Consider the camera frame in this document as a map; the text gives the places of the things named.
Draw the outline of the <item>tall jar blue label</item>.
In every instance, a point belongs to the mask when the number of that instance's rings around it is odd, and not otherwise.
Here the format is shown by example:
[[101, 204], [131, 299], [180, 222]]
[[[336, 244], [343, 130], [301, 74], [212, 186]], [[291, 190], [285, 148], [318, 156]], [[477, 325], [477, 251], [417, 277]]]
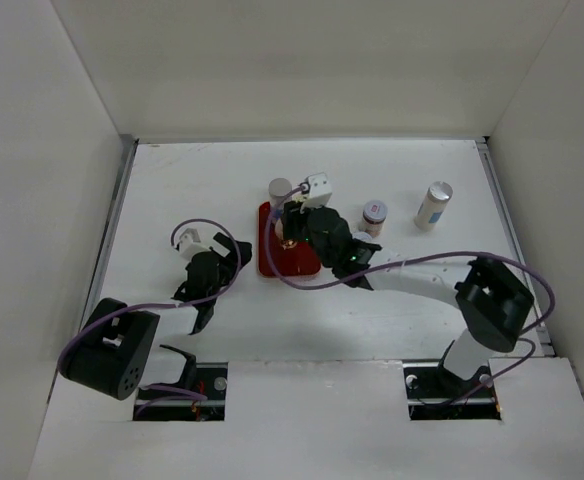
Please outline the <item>tall jar blue label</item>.
[[285, 203], [290, 199], [293, 190], [291, 182], [286, 178], [275, 178], [268, 185], [270, 205], [273, 210], [282, 212]]

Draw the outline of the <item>pink cap spice bottle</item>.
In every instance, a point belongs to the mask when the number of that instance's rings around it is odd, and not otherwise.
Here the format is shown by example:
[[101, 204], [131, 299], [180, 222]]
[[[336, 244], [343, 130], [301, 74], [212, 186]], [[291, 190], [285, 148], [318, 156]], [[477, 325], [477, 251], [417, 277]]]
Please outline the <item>pink cap spice bottle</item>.
[[281, 219], [278, 219], [274, 225], [274, 233], [282, 248], [286, 245], [286, 238], [284, 235], [284, 225]]

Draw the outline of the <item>red-white lid sauce jar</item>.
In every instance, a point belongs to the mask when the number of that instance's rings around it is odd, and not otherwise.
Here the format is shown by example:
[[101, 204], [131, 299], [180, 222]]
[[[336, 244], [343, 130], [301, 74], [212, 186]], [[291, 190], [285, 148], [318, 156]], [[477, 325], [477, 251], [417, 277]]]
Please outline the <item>red-white lid sauce jar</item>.
[[376, 240], [374, 237], [372, 237], [369, 233], [365, 232], [365, 231], [357, 231], [354, 232], [352, 234], [352, 237], [356, 240], [365, 242], [365, 243], [369, 243], [369, 244], [375, 244]]

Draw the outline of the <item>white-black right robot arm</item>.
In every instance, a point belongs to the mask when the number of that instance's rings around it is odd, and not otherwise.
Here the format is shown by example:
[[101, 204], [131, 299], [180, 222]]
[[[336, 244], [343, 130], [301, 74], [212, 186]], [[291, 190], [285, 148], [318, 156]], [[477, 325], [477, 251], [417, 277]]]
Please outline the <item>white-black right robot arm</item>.
[[443, 405], [483, 389], [491, 376], [481, 368], [519, 341], [534, 296], [513, 273], [514, 261], [489, 253], [466, 253], [466, 276], [449, 282], [444, 255], [404, 259], [378, 244], [358, 239], [338, 212], [304, 202], [285, 204], [280, 218], [284, 240], [305, 242], [329, 269], [337, 285], [367, 291], [396, 291], [435, 300], [457, 310], [465, 327], [441, 357], [431, 384], [417, 383], [426, 395], [441, 390]]

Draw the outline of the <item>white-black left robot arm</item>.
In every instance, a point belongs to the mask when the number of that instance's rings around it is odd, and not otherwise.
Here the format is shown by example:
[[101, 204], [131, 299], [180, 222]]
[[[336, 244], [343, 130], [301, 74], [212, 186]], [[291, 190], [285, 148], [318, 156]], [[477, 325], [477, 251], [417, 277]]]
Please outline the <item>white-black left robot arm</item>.
[[[196, 312], [191, 333], [203, 331], [217, 298], [252, 259], [252, 244], [218, 232], [210, 245], [192, 228], [173, 244], [186, 260], [185, 281], [172, 299]], [[117, 400], [139, 386], [160, 316], [154, 306], [129, 306], [113, 298], [98, 302], [81, 332], [60, 354], [62, 377]]]

